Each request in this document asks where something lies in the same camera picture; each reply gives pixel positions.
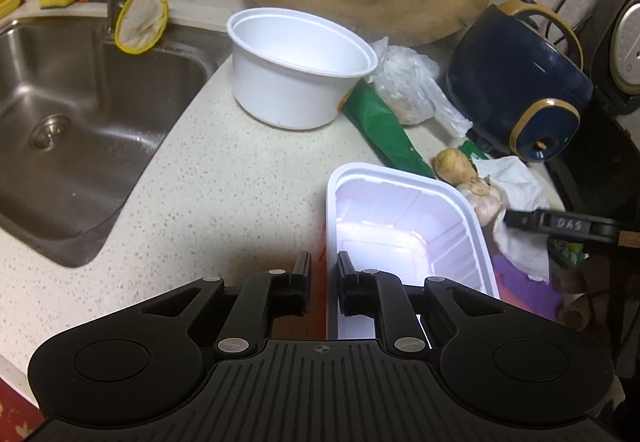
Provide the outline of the yellow green sponge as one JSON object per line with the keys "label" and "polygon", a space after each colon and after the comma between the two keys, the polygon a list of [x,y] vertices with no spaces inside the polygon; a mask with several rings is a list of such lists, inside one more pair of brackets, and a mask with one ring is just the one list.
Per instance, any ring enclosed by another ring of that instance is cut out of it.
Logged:
{"label": "yellow green sponge", "polygon": [[42,10],[65,9],[75,2],[76,0],[39,0],[39,7]]}

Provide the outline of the stainless steel sink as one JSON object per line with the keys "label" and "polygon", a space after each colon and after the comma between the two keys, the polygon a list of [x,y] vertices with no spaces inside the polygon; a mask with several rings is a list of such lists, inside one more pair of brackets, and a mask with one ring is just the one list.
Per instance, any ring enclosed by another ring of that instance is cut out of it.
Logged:
{"label": "stainless steel sink", "polygon": [[231,52],[222,32],[171,25],[129,55],[97,17],[1,28],[1,226],[43,257],[96,258],[160,144]]}

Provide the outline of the green snack wrapper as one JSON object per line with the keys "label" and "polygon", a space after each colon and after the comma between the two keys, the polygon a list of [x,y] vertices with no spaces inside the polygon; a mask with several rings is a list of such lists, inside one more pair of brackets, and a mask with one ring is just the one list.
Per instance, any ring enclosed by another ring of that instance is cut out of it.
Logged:
{"label": "green snack wrapper", "polygon": [[414,148],[390,106],[363,79],[346,98],[342,113],[386,167],[435,179],[433,169]]}

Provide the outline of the clear plastic bag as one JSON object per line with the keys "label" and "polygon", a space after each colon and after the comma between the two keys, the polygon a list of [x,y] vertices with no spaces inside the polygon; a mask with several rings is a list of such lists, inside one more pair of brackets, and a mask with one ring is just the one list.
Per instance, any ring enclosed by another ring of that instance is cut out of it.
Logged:
{"label": "clear plastic bag", "polygon": [[436,118],[463,138],[473,124],[446,97],[437,82],[440,67],[427,55],[406,46],[392,46],[384,37],[371,44],[378,67],[367,79],[403,126]]}

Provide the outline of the garlic bulb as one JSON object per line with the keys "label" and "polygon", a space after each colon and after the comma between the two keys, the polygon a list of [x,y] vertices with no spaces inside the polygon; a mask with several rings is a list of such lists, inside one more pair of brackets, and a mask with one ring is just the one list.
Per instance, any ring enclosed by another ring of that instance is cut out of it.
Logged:
{"label": "garlic bulb", "polygon": [[502,207],[502,194],[483,179],[477,178],[457,186],[457,190],[472,206],[481,226],[497,217]]}

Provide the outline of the purple pink sponge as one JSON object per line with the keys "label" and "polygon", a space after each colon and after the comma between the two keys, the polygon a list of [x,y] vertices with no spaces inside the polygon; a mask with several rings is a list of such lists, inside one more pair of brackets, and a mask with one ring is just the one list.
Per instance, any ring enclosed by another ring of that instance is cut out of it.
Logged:
{"label": "purple pink sponge", "polygon": [[502,301],[550,321],[558,319],[563,297],[551,283],[531,280],[502,254],[496,254],[491,261]]}

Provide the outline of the large black rice cooker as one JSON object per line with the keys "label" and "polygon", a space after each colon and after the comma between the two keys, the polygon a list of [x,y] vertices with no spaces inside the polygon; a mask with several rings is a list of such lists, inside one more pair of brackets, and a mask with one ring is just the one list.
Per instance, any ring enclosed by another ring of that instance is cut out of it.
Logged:
{"label": "large black rice cooker", "polygon": [[612,117],[639,108],[639,0],[599,0],[580,43],[593,97]]}

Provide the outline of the white rectangular plastic tray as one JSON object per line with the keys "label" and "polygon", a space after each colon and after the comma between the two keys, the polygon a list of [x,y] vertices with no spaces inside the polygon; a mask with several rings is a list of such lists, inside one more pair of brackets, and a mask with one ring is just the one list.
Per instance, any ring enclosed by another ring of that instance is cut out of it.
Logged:
{"label": "white rectangular plastic tray", "polygon": [[350,162],[326,186],[329,336],[372,338],[370,318],[340,311],[335,263],[341,251],[357,271],[393,273],[405,285],[441,276],[500,297],[475,211],[452,186],[425,176]]}

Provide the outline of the white round plastic bowl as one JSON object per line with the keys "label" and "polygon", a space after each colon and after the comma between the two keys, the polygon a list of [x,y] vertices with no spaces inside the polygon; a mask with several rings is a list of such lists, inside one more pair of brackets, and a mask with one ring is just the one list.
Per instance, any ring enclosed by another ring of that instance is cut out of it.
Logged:
{"label": "white round plastic bowl", "polygon": [[232,93],[250,116],[305,131],[334,121],[378,54],[347,28],[309,13],[254,8],[229,17]]}

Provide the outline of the yellow rimmed sink strainer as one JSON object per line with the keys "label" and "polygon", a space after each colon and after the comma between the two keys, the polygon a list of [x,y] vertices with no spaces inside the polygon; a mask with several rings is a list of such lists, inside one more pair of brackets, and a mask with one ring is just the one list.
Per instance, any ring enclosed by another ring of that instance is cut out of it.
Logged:
{"label": "yellow rimmed sink strainer", "polygon": [[127,0],[116,22],[116,46],[131,55],[148,52],[162,38],[168,17],[168,0]]}

